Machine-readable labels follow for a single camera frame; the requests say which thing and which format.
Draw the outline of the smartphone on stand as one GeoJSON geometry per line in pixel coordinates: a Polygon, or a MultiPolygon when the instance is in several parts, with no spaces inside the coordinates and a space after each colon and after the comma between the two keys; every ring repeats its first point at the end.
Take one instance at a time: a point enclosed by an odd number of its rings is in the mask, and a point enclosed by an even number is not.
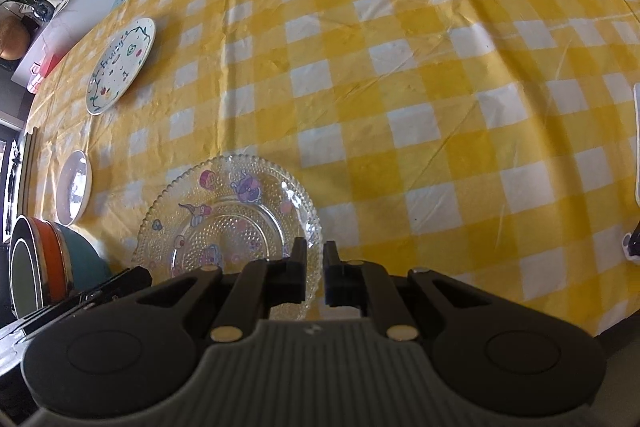
{"type": "Polygon", "coordinates": [[[640,83],[632,88],[634,96],[634,199],[640,206],[640,83]]]}

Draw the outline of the blue steel bowl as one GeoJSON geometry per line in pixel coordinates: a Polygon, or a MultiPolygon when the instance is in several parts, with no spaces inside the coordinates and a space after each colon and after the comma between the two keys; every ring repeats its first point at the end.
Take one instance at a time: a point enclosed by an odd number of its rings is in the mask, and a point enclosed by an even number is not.
{"type": "Polygon", "coordinates": [[[70,276],[74,291],[88,291],[112,276],[106,261],[84,236],[59,223],[53,223],[52,228],[60,243],[65,274],[70,276]]]}

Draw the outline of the orange steel bowl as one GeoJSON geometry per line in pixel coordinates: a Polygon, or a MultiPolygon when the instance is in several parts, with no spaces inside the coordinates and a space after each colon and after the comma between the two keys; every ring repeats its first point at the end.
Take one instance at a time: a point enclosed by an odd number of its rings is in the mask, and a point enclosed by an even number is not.
{"type": "Polygon", "coordinates": [[[17,239],[25,239],[36,258],[42,296],[39,309],[63,300],[67,295],[67,282],[61,247],[52,225],[25,215],[17,217],[11,235],[9,269],[12,247],[17,239]]]}

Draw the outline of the dark notebook stack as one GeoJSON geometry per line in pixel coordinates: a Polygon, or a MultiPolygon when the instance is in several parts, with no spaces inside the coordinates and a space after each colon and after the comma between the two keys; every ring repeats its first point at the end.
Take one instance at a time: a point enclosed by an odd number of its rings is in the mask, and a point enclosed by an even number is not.
{"type": "Polygon", "coordinates": [[[24,215],[27,211],[30,175],[32,174],[32,165],[34,165],[36,156],[38,134],[39,129],[32,127],[29,132],[24,133],[22,141],[18,144],[20,159],[18,160],[16,174],[14,218],[24,215]]]}

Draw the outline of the yellow checkered tablecloth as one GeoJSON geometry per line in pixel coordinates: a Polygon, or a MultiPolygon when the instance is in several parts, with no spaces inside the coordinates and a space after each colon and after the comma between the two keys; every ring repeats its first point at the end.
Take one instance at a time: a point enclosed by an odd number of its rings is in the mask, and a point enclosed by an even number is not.
{"type": "Polygon", "coordinates": [[[73,150],[79,226],[115,265],[179,174],[249,153],[292,172],[342,255],[429,267],[589,332],[637,311],[639,0],[128,0],[43,81],[28,210],[55,214],[73,150]],[[156,23],[124,95],[86,90],[115,35],[156,23]]]}

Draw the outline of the clear glass patterned plate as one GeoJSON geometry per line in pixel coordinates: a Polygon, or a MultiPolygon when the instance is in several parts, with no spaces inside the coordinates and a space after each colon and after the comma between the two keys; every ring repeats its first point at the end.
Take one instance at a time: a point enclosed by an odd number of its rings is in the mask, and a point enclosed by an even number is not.
{"type": "Polygon", "coordinates": [[[257,156],[217,156],[180,174],[157,196],[131,263],[147,269],[154,283],[202,265],[236,273],[254,260],[290,257],[297,237],[307,242],[305,298],[274,307],[272,319],[303,320],[316,297],[323,243],[318,211],[286,169],[257,156]]]}

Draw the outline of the green ceramic bowl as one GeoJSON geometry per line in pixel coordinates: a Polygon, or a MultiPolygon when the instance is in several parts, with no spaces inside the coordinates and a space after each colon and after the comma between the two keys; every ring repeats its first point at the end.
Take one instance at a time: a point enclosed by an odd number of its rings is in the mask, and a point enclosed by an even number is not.
{"type": "Polygon", "coordinates": [[[17,239],[10,256],[12,305],[20,319],[42,306],[39,269],[25,239],[17,239]]]}

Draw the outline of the golden round vase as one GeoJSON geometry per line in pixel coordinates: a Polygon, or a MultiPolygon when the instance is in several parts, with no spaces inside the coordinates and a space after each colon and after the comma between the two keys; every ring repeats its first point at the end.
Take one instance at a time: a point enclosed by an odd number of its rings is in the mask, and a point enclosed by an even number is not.
{"type": "Polygon", "coordinates": [[[0,22],[0,57],[2,60],[21,60],[26,54],[32,37],[24,24],[14,16],[0,22]]]}

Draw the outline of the white Fruity painted plate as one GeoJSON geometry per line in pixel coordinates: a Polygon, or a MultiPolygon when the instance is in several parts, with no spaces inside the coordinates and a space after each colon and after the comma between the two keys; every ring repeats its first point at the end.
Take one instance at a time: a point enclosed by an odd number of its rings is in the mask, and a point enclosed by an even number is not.
{"type": "Polygon", "coordinates": [[[151,17],[139,17],[115,35],[89,77],[85,101],[90,115],[106,112],[124,95],[149,57],[155,35],[151,17]]]}

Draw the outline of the pink storage box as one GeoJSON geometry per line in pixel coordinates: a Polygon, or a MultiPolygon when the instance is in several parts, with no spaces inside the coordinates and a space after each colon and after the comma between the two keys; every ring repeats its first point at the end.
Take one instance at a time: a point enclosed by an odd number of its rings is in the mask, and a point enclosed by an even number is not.
{"type": "Polygon", "coordinates": [[[47,53],[42,60],[32,64],[30,68],[32,78],[30,78],[27,83],[27,91],[31,94],[36,94],[40,84],[51,74],[52,70],[62,61],[64,56],[64,53],[47,53]]]}

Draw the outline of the small white sticker plate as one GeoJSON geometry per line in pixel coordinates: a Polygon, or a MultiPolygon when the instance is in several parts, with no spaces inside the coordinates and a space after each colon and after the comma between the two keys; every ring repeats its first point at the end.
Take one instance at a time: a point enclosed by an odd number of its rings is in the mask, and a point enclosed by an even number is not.
{"type": "Polygon", "coordinates": [[[84,214],[92,187],[92,168],[82,150],[74,150],[67,157],[58,175],[55,212],[62,225],[73,225],[84,214]]]}

